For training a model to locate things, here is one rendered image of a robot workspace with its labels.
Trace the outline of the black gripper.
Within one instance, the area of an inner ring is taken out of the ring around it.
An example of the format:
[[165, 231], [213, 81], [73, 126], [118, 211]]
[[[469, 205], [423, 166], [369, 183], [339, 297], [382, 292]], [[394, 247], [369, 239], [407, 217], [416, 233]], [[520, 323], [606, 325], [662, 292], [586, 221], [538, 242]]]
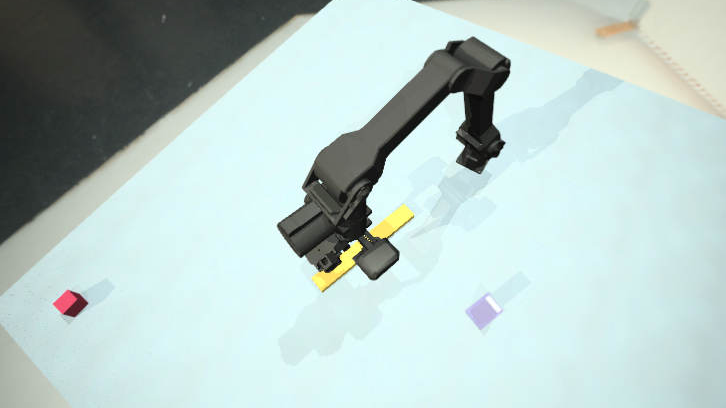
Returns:
[[386, 237], [373, 237], [367, 230], [372, 225], [368, 218], [372, 209], [366, 206], [366, 213], [360, 221], [350, 225], [340, 224], [335, 228], [336, 233], [342, 235], [348, 243], [357, 240], [363, 246], [352, 260], [371, 281], [376, 281], [399, 261], [400, 252]]

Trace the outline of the yellow bar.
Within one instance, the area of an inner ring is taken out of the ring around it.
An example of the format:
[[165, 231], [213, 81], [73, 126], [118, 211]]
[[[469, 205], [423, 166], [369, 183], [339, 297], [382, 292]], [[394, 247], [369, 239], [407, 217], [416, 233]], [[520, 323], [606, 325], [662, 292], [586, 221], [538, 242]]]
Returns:
[[[373, 237], [380, 237], [389, 239], [393, 234], [400, 230], [410, 220], [414, 218], [414, 213], [406, 206], [402, 205], [371, 231]], [[323, 293], [347, 272], [354, 268], [357, 264], [352, 258], [361, 251], [363, 246], [357, 241], [354, 243], [349, 250], [343, 252], [340, 256], [342, 263], [330, 273], [324, 271], [318, 272], [312, 277], [312, 280]]]

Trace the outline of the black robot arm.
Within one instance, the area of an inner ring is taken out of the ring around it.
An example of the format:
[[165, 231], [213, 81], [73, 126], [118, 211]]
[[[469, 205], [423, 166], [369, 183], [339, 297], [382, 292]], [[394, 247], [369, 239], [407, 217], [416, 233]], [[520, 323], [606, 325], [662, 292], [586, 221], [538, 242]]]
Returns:
[[456, 131], [465, 146], [456, 162], [482, 174], [506, 144], [493, 124], [494, 92], [509, 77], [510, 67], [508, 58], [473, 36], [432, 52], [365, 126], [340, 135], [318, 153], [301, 187], [309, 201], [276, 225], [295, 254], [305, 256], [319, 273], [342, 263], [341, 251], [351, 246], [335, 227], [364, 217], [366, 199], [387, 157], [451, 93], [464, 93], [466, 119]]

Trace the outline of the red cube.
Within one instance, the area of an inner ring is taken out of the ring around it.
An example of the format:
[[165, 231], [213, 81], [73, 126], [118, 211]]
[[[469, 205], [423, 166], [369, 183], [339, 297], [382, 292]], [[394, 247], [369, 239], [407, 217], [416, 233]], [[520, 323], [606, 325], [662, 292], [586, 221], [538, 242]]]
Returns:
[[62, 315], [75, 317], [88, 303], [79, 293], [67, 290], [53, 303], [53, 306]]

